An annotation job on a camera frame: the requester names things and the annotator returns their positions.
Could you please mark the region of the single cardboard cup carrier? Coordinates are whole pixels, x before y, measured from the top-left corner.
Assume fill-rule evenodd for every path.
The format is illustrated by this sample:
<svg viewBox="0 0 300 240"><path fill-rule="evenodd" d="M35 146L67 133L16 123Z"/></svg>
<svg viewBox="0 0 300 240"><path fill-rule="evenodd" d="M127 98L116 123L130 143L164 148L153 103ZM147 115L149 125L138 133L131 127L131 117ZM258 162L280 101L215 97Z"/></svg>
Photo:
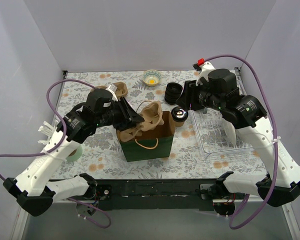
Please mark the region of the single cardboard cup carrier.
<svg viewBox="0 0 300 240"><path fill-rule="evenodd" d="M117 131L118 139L125 143L133 140L135 137L140 137L144 132L154 130L157 126L162 126L165 122L163 120L163 110L159 101L143 101L149 102L141 112L140 116L144 119L143 122L137 123L135 127L131 127L124 131Z"/></svg>

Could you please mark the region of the single brown paper cup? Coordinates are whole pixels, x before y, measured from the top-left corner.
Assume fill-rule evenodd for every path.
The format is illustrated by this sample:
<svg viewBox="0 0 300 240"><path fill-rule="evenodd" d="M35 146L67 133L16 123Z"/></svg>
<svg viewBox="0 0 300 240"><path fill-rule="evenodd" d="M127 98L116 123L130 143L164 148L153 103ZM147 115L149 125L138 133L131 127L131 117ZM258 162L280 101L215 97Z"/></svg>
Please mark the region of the single brown paper cup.
<svg viewBox="0 0 300 240"><path fill-rule="evenodd" d="M180 119L174 119L174 125L175 127L182 127L187 119L186 118L180 118Z"/></svg>

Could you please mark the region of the green brown paper bag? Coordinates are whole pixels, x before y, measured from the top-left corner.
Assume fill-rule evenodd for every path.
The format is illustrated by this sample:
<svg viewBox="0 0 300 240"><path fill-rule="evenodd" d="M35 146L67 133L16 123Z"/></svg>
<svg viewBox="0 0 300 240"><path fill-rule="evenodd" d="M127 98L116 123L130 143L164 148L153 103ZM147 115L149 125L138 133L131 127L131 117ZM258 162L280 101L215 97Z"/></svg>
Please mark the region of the green brown paper bag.
<svg viewBox="0 0 300 240"><path fill-rule="evenodd" d="M121 142L116 136L127 162L136 162L170 156L175 135L175 123L170 111L163 110L164 124L154 130L144 132L141 136Z"/></svg>

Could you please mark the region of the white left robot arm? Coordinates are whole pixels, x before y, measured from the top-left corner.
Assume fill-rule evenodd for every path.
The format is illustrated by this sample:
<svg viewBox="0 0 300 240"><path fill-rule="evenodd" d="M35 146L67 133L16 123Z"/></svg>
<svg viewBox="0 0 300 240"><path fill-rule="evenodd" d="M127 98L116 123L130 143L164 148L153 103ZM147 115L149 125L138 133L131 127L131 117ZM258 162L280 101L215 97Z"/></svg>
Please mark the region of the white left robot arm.
<svg viewBox="0 0 300 240"><path fill-rule="evenodd" d="M51 182L52 175L97 128L113 126L123 131L143 121L124 97L114 101L110 91L97 88L63 117L40 155L17 177L7 178L3 186L34 217L59 200L74 196L91 200L97 193L97 181L92 176L82 173Z"/></svg>

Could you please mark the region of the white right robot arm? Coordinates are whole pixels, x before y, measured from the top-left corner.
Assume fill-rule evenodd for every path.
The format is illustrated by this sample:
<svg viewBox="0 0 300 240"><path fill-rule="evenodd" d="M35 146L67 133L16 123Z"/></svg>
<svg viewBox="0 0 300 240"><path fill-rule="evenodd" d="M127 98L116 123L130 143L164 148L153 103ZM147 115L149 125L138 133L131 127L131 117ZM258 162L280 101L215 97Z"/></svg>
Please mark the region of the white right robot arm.
<svg viewBox="0 0 300 240"><path fill-rule="evenodd" d="M222 199L233 193L255 195L272 207L290 203L300 195L300 166L275 137L274 125L260 101L240 94L234 73L221 68L198 80L185 81L176 103L185 111L210 108L220 112L222 119L257 152L267 171L265 175L229 171L204 190L206 195Z"/></svg>

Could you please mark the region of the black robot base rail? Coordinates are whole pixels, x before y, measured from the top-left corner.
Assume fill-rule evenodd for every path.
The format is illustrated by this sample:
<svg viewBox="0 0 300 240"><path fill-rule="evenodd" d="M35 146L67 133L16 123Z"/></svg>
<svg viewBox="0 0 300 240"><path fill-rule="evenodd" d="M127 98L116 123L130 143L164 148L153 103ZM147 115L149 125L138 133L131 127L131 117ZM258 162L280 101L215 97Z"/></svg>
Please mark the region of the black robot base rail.
<svg viewBox="0 0 300 240"><path fill-rule="evenodd" d="M195 209L213 211L213 201L203 199L201 186L214 178L198 179L98 179L98 207L111 210Z"/></svg>

